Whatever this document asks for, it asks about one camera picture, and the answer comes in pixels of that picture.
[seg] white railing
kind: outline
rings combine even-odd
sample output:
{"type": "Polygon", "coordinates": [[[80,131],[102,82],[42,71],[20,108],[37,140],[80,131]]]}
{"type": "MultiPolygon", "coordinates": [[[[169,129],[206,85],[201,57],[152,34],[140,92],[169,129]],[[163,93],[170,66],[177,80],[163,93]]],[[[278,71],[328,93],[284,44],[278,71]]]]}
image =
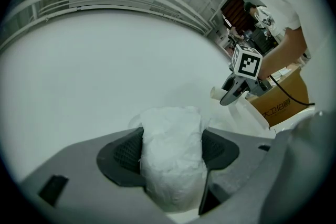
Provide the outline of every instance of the white railing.
{"type": "Polygon", "coordinates": [[[160,16],[202,34],[211,25],[182,0],[13,0],[1,24],[0,50],[22,33],[56,16],[88,9],[123,9],[160,16]],[[101,2],[101,5],[90,3],[101,2]]]}

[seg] white shirt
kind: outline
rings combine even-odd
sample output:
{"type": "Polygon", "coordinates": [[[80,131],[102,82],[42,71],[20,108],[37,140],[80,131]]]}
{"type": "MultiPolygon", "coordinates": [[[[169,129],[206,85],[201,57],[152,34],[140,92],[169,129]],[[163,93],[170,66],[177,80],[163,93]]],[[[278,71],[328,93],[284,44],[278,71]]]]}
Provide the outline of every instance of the white shirt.
{"type": "Polygon", "coordinates": [[[265,21],[271,17],[273,18],[272,14],[269,12],[268,8],[266,7],[257,7],[258,13],[255,13],[255,17],[260,22],[262,28],[267,28],[272,36],[276,37],[278,35],[285,35],[285,29],[278,27],[277,23],[273,22],[272,24],[268,25],[265,21]]]}
{"type": "Polygon", "coordinates": [[[301,71],[311,101],[317,110],[335,110],[336,103],[336,31],[332,11],[325,0],[262,0],[276,24],[281,28],[302,32],[311,53],[311,60],[301,71]]]}

